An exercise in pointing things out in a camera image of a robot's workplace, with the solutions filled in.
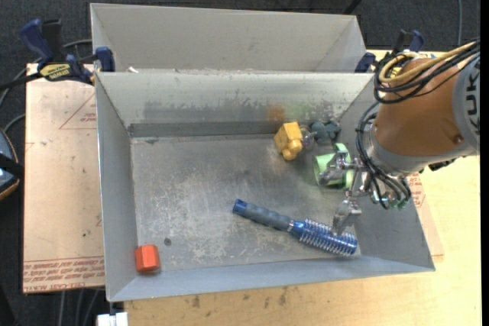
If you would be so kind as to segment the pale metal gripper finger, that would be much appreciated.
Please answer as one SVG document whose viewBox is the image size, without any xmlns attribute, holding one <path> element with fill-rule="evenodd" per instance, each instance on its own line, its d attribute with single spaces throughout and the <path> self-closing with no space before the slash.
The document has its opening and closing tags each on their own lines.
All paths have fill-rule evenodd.
<svg viewBox="0 0 489 326">
<path fill-rule="evenodd" d="M 318 156 L 318 184 L 320 186 L 350 186 L 353 170 L 348 168 L 348 160 L 340 155 Z"/>
<path fill-rule="evenodd" d="M 332 232 L 334 235 L 341 235 L 347 227 L 353 225 L 362 214 L 362 210 L 356 199 L 344 199 L 340 202 L 332 221 Z"/>
</svg>

